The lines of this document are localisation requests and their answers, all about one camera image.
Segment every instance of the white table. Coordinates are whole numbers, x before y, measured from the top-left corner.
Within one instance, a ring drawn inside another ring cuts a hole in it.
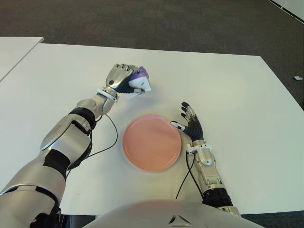
[[[180,158],[169,169],[148,173],[122,150],[127,125],[143,114],[183,122],[180,104],[195,109],[205,139],[235,206],[243,214],[304,209],[304,112],[258,56],[38,44],[0,84],[0,186],[33,159],[54,124],[105,84],[113,64],[143,65],[152,91],[126,100],[109,115],[119,139],[112,149],[84,161],[67,179],[66,214],[104,214],[146,199],[173,199],[186,173]],[[93,152],[114,141],[103,117]],[[188,178],[179,199],[199,202]]]
[[[43,37],[0,37],[0,82]]]

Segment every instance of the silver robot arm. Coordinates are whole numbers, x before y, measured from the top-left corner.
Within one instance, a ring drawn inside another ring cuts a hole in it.
[[[55,227],[60,220],[67,170],[77,167],[90,154],[90,135],[96,120],[110,111],[117,93],[140,94],[150,89],[143,67],[116,64],[106,86],[91,99],[78,102],[46,135],[38,157],[0,192],[1,227]]]
[[[194,165],[198,171],[203,203],[234,215],[240,215],[238,209],[233,206],[216,169],[216,160],[211,152],[212,147],[204,140],[202,127],[194,110],[186,102],[181,105],[185,112],[181,115],[187,120],[188,126],[176,121],[172,121],[171,124],[186,133],[192,140],[192,144],[187,144],[187,153],[195,156]]]

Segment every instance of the small white object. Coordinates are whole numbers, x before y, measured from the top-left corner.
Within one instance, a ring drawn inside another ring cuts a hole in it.
[[[299,76],[295,76],[294,79],[297,80],[297,81],[302,81],[303,80],[303,78],[299,77]]]
[[[126,94],[126,98],[127,99],[131,99],[139,94],[142,94],[144,92],[148,92],[151,91],[151,86],[150,86],[150,82],[149,79],[146,77],[139,77],[137,79],[134,79],[132,81],[129,81],[129,85],[132,88],[137,88],[134,90],[134,93],[130,93],[130,94]]]

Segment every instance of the gray carpet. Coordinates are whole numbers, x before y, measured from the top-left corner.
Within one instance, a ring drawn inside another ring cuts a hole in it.
[[[303,107],[304,83],[293,76],[304,77],[304,26],[267,0],[1,0],[0,36],[258,55]],[[269,228],[304,227],[302,212],[246,218]]]

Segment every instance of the robot finger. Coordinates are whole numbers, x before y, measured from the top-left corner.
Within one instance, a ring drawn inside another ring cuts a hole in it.
[[[189,123],[190,118],[185,113],[181,113],[181,116],[184,117],[187,120],[187,122]]]

